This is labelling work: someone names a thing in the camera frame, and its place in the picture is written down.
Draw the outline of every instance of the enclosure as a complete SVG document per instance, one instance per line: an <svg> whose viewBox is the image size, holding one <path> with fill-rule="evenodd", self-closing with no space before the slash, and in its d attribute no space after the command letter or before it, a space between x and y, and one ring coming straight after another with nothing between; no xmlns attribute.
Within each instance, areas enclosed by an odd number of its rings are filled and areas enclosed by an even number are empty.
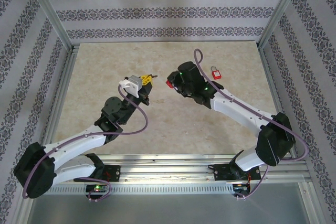
<svg viewBox="0 0 336 224"><path fill-rule="evenodd" d="M335 0L0 0L1 223L69 223L74 211L73 223L336 223L335 16ZM305 161L271 167L246 201L206 166L253 146L253 134L165 84L195 48L207 75L216 66L236 97L285 113L308 145ZM13 171L26 147L83 131L119 81L143 74L158 75L142 106L149 128L93 150L121 166L115 195L93 206L68 182L23 200ZM124 130L143 124L136 111Z"/></svg>

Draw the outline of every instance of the beige marble tabletop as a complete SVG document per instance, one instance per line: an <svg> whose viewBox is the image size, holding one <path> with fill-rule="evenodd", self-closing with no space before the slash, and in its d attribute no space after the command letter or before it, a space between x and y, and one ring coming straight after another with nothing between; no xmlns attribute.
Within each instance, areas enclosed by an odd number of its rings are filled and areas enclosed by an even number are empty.
<svg viewBox="0 0 336 224"><path fill-rule="evenodd" d="M140 42L81 44L54 141L85 130L99 118L107 98L119 96L118 83L125 76L156 74L150 105L141 107L149 117L148 128L137 135L119 136L91 150L97 154L236 154L256 144L249 130L229 117L183 98L166 84L166 77L193 61L202 50L202 67L220 70L218 80L233 95L275 113L261 59L254 41ZM144 118L135 111L124 132L136 131Z"/></svg>

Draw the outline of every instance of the red padlock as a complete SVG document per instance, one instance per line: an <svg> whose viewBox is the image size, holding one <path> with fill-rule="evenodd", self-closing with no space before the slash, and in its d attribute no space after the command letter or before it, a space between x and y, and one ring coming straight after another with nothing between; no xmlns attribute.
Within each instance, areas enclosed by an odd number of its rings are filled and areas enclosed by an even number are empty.
<svg viewBox="0 0 336 224"><path fill-rule="evenodd" d="M215 80L218 80L222 77L221 73L219 72L219 70L217 70L217 68L215 66L211 67L211 72L212 72L212 77Z"/></svg>

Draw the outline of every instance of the yellow object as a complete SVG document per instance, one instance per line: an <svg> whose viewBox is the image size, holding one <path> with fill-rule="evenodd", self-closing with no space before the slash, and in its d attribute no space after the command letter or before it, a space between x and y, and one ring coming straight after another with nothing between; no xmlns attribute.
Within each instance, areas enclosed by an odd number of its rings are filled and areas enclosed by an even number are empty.
<svg viewBox="0 0 336 224"><path fill-rule="evenodd" d="M151 74L147 74L146 76L140 77L142 80L142 85L146 86L148 83L151 83L153 85L153 78Z"/></svg>

